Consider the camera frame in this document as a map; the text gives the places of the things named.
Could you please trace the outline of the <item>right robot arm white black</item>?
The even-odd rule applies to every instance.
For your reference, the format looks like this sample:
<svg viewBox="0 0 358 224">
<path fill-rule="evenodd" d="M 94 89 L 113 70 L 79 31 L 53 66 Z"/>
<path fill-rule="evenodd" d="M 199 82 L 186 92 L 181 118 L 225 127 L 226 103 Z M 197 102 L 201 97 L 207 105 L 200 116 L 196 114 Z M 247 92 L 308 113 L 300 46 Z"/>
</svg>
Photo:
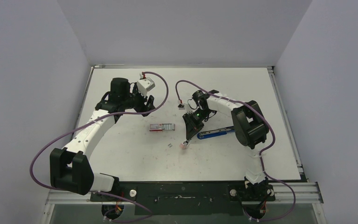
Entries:
<svg viewBox="0 0 358 224">
<path fill-rule="evenodd" d="M 186 126 L 186 140 L 181 144 L 187 148 L 190 140 L 199 134 L 212 114 L 222 113 L 233 121 L 234 133 L 239 143 L 250 148 L 246 156 L 245 181 L 250 183 L 245 187 L 246 197 L 250 200 L 257 200 L 263 195 L 263 187 L 260 184 L 266 179 L 263 173 L 260 157 L 255 151 L 255 146 L 265 143 L 269 129 L 262 120 L 263 115 L 255 101 L 249 101 L 245 105 L 235 103 L 223 96 L 216 90 L 204 93 L 199 90 L 192 95 L 196 103 L 195 111 L 186 107 L 186 113 L 182 116 Z"/>
</svg>

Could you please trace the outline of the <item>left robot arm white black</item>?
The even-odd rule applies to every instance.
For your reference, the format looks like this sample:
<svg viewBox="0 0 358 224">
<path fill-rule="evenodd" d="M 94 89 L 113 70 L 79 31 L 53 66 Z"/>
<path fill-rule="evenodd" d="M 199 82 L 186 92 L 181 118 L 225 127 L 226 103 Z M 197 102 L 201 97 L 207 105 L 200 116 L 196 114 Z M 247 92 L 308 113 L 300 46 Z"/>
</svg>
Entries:
<svg viewBox="0 0 358 224">
<path fill-rule="evenodd" d="M 133 109 L 145 116 L 146 112 L 155 109 L 154 97 L 147 96 L 154 87 L 155 83 L 149 77 L 143 77 L 134 84 L 126 78 L 113 78 L 110 91 L 95 106 L 89 125 L 62 149 L 55 148 L 50 153 L 52 187 L 80 195 L 102 191 L 107 200 L 117 200 L 121 189 L 114 184 L 116 178 L 94 172 L 89 158 L 105 133 L 117 123 L 121 112 Z"/>
</svg>

